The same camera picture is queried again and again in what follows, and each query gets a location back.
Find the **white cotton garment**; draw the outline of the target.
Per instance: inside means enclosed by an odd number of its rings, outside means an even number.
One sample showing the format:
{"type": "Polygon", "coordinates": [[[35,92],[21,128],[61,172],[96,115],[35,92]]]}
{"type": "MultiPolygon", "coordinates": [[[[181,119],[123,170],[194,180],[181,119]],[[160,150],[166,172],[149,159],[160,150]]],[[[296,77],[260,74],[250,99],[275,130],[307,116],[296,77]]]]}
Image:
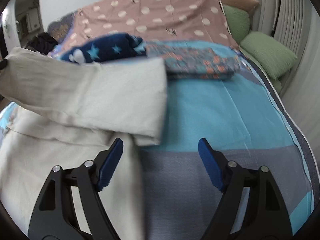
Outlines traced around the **white cotton garment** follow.
{"type": "Polygon", "coordinates": [[[123,155],[100,197],[121,239],[143,239],[138,149],[161,140],[163,59],[74,64],[16,47],[7,61],[1,94],[14,110],[1,141],[1,202],[12,220],[27,233],[52,168],[77,167],[120,138],[123,155]]]}

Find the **black clothes pile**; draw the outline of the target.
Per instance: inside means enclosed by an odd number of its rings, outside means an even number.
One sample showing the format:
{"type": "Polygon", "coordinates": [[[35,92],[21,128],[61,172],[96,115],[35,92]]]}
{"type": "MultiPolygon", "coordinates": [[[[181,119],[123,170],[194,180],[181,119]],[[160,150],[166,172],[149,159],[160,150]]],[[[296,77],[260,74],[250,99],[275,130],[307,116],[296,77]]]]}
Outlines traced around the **black clothes pile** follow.
{"type": "Polygon", "coordinates": [[[47,55],[58,45],[58,42],[47,32],[37,34],[26,45],[25,49],[47,55]]]}

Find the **purple patterned blanket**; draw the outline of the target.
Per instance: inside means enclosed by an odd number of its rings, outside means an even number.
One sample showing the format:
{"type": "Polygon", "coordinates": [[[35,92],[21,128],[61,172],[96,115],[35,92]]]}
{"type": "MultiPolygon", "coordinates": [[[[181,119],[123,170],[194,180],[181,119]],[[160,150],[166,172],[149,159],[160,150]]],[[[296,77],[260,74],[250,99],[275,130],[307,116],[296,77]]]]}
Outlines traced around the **purple patterned blanket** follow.
{"type": "Polygon", "coordinates": [[[53,21],[48,25],[47,33],[53,37],[58,44],[61,44],[73,25],[75,12],[71,12],[69,14],[64,15],[59,18],[57,21],[53,21]]]}

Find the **blue grey bed cover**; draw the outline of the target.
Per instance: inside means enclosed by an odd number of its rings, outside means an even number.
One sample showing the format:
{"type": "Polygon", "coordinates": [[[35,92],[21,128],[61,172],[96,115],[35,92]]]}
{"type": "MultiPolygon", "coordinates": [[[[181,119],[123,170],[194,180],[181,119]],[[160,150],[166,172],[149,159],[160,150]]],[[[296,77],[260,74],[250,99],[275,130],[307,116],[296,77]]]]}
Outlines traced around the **blue grey bed cover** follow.
{"type": "MultiPolygon", "coordinates": [[[[1,141],[13,110],[12,103],[1,113],[1,141]]],[[[270,83],[247,63],[225,81],[167,78],[160,143],[138,149],[143,239],[198,239],[204,232],[221,193],[198,154],[201,138],[245,168],[269,167],[292,231],[303,226],[319,201],[313,153],[270,83]]]]}

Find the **navy star fleece garment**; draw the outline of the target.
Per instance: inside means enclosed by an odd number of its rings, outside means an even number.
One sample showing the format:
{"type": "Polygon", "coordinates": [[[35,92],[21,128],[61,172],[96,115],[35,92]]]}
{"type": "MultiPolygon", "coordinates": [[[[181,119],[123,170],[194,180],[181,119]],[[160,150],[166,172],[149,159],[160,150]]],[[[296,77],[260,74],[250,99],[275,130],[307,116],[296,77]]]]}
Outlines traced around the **navy star fleece garment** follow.
{"type": "Polygon", "coordinates": [[[139,48],[142,43],[141,37],[128,33],[105,35],[73,47],[62,54],[60,60],[84,64],[145,56],[145,50],[139,48]]]}

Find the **pink polka dot sheet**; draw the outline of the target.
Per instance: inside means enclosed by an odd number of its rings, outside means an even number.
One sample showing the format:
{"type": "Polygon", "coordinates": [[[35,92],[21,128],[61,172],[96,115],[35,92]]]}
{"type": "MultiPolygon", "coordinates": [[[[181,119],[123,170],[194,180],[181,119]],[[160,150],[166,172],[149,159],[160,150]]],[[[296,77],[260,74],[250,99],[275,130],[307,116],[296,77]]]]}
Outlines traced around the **pink polka dot sheet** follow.
{"type": "Polygon", "coordinates": [[[117,33],[145,41],[197,40],[238,47],[220,0],[101,0],[75,11],[52,56],[117,33]]]}

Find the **near green pillow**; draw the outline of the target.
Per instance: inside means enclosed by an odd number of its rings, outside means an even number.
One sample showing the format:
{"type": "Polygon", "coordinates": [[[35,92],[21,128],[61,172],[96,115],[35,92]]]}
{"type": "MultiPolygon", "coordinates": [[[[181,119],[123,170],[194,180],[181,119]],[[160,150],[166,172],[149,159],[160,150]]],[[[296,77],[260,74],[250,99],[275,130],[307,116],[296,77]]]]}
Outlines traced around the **near green pillow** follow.
{"type": "Polygon", "coordinates": [[[263,67],[268,77],[276,80],[288,72],[298,57],[274,38],[258,31],[250,32],[240,47],[252,55],[263,67]]]}

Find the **green pillow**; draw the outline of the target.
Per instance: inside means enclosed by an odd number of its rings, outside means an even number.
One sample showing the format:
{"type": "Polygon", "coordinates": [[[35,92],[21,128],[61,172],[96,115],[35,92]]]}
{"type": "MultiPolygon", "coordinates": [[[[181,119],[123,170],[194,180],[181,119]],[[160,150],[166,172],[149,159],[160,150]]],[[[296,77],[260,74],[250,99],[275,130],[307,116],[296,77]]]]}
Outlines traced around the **green pillow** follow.
{"type": "Polygon", "coordinates": [[[249,14],[242,9],[226,4],[223,4],[223,9],[231,35],[237,44],[240,44],[250,32],[249,14]]]}
{"type": "Polygon", "coordinates": [[[274,38],[258,31],[250,32],[240,47],[252,55],[263,67],[268,77],[276,80],[288,72],[298,57],[274,38]]]}

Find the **patterned blue folded garment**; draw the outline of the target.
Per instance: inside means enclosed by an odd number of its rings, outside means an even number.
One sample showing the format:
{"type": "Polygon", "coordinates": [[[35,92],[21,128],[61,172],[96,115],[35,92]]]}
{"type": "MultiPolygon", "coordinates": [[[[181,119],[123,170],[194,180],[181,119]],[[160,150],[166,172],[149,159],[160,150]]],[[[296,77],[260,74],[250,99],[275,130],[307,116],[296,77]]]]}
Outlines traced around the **patterned blue folded garment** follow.
{"type": "Polygon", "coordinates": [[[166,44],[148,43],[146,55],[164,60],[170,79],[214,79],[231,78],[242,65],[238,55],[220,56],[212,48],[173,47],[166,44]]]}

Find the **far green pillow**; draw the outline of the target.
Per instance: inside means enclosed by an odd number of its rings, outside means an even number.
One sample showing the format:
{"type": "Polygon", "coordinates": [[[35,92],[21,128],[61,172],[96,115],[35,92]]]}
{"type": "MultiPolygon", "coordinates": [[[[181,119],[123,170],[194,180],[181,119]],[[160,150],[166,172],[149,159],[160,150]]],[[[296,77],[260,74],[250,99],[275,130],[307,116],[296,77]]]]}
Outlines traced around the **far green pillow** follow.
{"type": "Polygon", "coordinates": [[[237,44],[240,44],[250,32],[249,14],[242,9],[226,4],[223,4],[223,9],[231,35],[237,44]]]}

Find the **tan pillow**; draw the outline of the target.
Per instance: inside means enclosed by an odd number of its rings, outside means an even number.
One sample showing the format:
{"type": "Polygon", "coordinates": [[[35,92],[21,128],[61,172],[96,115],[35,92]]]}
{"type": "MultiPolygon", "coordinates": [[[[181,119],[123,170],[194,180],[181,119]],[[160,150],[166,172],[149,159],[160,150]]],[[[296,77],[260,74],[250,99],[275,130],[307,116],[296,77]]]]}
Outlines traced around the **tan pillow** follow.
{"type": "Polygon", "coordinates": [[[221,0],[221,2],[246,12],[253,11],[260,4],[257,0],[221,0]]]}

